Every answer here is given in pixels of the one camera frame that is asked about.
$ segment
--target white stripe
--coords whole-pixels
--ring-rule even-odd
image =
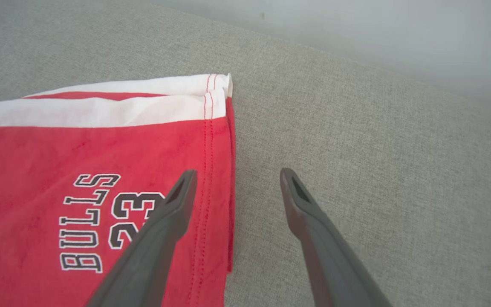
[[[153,93],[161,95],[202,96],[208,91],[222,89],[225,97],[232,97],[232,78],[228,75],[194,75],[151,80],[102,82],[86,85],[63,87],[36,95],[48,95],[63,92],[103,92],[103,93]]]
[[[224,117],[226,95],[220,87],[211,91],[211,95],[136,97],[123,101],[101,98],[16,99],[0,102],[0,126],[95,128],[203,120],[205,116],[209,119],[212,115],[212,98],[213,118]]]

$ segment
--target red and white jersey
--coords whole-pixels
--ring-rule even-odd
[[[198,172],[163,305],[223,306],[232,269],[230,75],[0,101],[0,306],[84,305],[181,173]]]

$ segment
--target black lettering with white outline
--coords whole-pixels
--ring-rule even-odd
[[[96,174],[90,181],[86,181],[90,178],[90,174],[80,174],[77,180],[73,183],[76,187],[93,187],[100,183],[99,186],[115,186],[118,180],[121,178],[119,174]]]
[[[98,195],[97,198],[74,198],[73,196],[66,196],[64,198],[64,205],[90,204],[94,206],[101,206],[108,193],[109,190],[94,190],[93,194]]]
[[[125,204],[130,204],[130,210],[145,212],[145,219],[150,216],[150,213],[154,211],[156,203],[161,203],[164,196],[159,192],[141,192],[141,193],[119,193],[113,199],[113,206],[111,207],[111,214],[117,218],[117,220],[126,220],[128,218],[128,208],[125,208]],[[146,204],[151,203],[150,208],[146,208]]]
[[[98,246],[98,233],[96,231],[72,231],[67,229],[60,229],[61,249],[64,249],[66,247],[86,249],[96,246]]]
[[[94,270],[102,273],[101,257],[97,253],[60,253],[62,270]]]
[[[90,217],[87,218],[70,218],[67,216],[61,216],[58,219],[58,225],[64,226],[69,224],[76,225],[90,225],[99,226],[100,225],[100,210],[99,209],[86,209],[85,214]]]
[[[121,239],[121,235],[126,235],[128,240],[132,242],[135,235],[139,232],[136,224],[131,223],[116,223],[111,226],[109,229],[109,246],[111,249],[122,249],[122,244],[124,243],[124,239]]]

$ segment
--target red stripe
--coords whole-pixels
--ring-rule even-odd
[[[161,97],[166,95],[152,93],[104,93],[104,92],[64,92],[48,95],[27,96],[26,99],[86,99],[86,98],[103,98],[115,101],[122,101],[134,97]]]

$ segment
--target gray cushion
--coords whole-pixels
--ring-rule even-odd
[[[491,109],[142,0],[0,0],[0,100],[230,72],[236,249],[227,306],[311,306],[278,183],[299,174],[396,306],[491,306]]]

